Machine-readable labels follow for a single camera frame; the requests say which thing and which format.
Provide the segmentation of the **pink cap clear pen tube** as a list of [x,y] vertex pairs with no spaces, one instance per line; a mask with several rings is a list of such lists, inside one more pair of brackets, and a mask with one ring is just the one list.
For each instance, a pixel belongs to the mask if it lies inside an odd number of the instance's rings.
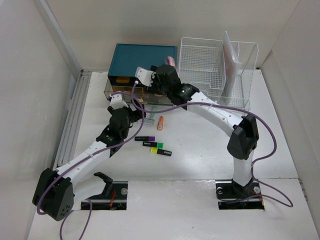
[[172,56],[166,57],[165,64],[176,68],[176,62],[175,62],[175,59]]

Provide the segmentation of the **teal desktop drawer cabinet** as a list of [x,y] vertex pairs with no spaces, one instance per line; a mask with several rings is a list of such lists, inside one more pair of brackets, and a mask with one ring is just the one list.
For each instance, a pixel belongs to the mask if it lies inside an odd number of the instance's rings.
[[171,106],[170,100],[151,88],[151,77],[157,67],[165,64],[167,57],[177,60],[178,47],[174,45],[150,45],[118,43],[115,46],[104,94],[131,93],[138,81],[134,94],[142,104]]

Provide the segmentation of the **clear mesh zipper pouch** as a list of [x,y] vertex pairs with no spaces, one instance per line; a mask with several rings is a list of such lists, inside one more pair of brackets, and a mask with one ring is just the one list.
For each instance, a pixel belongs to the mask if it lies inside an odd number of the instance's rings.
[[232,46],[227,31],[225,31],[223,36],[222,47],[225,67],[225,85],[222,96],[229,99],[232,97],[234,84],[242,63],[239,61],[238,54]]

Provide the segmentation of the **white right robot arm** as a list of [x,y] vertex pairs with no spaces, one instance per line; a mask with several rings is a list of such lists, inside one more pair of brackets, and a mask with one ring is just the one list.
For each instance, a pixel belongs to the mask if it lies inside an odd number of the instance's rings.
[[166,96],[173,105],[203,117],[229,137],[227,151],[233,157],[234,166],[231,190],[237,197],[247,194],[253,180],[252,159],[259,139],[256,118],[250,113],[239,116],[224,110],[197,87],[182,83],[171,65],[159,66],[155,71],[140,69],[136,76],[144,86]]

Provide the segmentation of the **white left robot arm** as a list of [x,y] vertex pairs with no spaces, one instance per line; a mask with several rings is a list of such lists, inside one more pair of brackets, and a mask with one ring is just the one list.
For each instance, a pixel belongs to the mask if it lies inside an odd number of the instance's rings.
[[108,126],[96,140],[78,157],[56,169],[45,169],[38,180],[32,203],[39,215],[49,215],[61,221],[72,210],[81,209],[85,199],[98,195],[111,195],[111,178],[92,170],[104,160],[111,158],[123,144],[129,142],[129,129],[146,116],[144,106],[132,110],[129,106],[113,109]]

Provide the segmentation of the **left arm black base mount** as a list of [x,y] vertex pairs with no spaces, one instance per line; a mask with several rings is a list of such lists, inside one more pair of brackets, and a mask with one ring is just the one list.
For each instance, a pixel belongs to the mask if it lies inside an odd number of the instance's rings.
[[127,209],[129,183],[127,181],[114,181],[102,172],[93,174],[94,180],[103,183],[103,189],[88,198],[92,202],[93,210],[122,211]]

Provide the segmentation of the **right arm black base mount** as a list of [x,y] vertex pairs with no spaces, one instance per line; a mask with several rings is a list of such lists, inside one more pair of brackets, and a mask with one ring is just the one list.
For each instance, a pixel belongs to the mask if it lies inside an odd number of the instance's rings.
[[232,179],[215,181],[215,196],[219,210],[264,210],[261,188],[257,181],[250,180],[246,186]]

